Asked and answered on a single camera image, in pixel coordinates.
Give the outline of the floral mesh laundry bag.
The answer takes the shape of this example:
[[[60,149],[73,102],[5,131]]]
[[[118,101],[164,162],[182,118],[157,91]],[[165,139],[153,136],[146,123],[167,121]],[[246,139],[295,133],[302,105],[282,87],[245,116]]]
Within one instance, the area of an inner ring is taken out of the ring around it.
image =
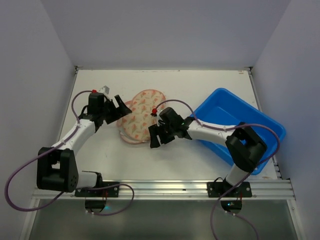
[[[165,100],[166,96],[161,91],[145,89],[127,101],[125,104],[131,114],[116,123],[122,140],[132,145],[147,143],[150,140],[149,127],[156,123],[152,110]]]

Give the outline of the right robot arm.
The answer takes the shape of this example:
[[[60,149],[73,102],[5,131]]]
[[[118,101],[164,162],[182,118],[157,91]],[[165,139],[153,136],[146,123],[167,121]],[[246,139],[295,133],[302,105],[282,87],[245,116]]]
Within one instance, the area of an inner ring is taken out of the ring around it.
[[[222,182],[222,189],[228,191],[246,175],[253,172],[267,151],[267,145],[250,126],[240,125],[228,130],[228,126],[197,121],[194,116],[182,118],[176,111],[167,107],[151,110],[156,123],[148,127],[150,148],[168,144],[176,137],[218,144],[227,148],[233,166]]]

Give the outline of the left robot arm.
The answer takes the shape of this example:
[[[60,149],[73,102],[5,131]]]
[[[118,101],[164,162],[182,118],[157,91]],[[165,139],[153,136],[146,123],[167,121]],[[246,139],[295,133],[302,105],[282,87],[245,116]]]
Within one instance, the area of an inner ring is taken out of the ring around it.
[[[76,156],[86,141],[103,124],[111,124],[131,114],[119,95],[109,99],[102,92],[91,91],[88,103],[71,130],[51,147],[38,152],[36,185],[41,190],[71,193],[76,189],[97,188],[102,175],[95,171],[79,171]]]

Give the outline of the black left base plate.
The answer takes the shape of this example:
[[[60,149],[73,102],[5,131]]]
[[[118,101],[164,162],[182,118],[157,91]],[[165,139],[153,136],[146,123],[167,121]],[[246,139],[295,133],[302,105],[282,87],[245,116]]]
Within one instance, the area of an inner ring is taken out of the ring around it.
[[[74,196],[82,198],[117,198],[119,196],[119,184],[117,181],[102,181],[92,190],[88,188],[77,189]]]

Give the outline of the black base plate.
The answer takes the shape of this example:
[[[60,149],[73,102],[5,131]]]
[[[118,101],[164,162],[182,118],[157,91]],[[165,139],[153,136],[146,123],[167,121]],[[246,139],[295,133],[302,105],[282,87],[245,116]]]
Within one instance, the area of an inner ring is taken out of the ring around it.
[[[253,196],[251,185],[246,181],[247,176],[236,180],[235,184],[227,182],[227,178],[216,178],[206,183],[209,198],[251,198]]]
[[[119,196],[119,184],[117,181],[102,181],[92,190],[88,188],[77,189],[74,196],[82,198],[117,198]]]

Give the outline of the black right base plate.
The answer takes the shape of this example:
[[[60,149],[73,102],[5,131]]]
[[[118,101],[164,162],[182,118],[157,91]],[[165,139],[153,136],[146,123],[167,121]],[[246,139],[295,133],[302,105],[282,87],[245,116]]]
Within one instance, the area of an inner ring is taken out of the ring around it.
[[[216,178],[206,183],[209,198],[251,198],[253,196],[251,185],[246,181],[247,176],[236,180],[235,184],[227,182],[227,178]]]

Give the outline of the aluminium front rail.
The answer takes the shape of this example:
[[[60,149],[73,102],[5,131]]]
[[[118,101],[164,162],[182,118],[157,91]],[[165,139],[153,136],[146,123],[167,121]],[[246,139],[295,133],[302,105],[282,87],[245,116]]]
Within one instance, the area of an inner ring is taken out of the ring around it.
[[[220,196],[210,180],[128,180],[111,190],[94,191],[88,195],[77,190],[63,194],[61,200],[111,199],[130,200],[134,190],[135,200],[216,200]],[[295,193],[290,180],[246,180],[223,200],[294,200]]]

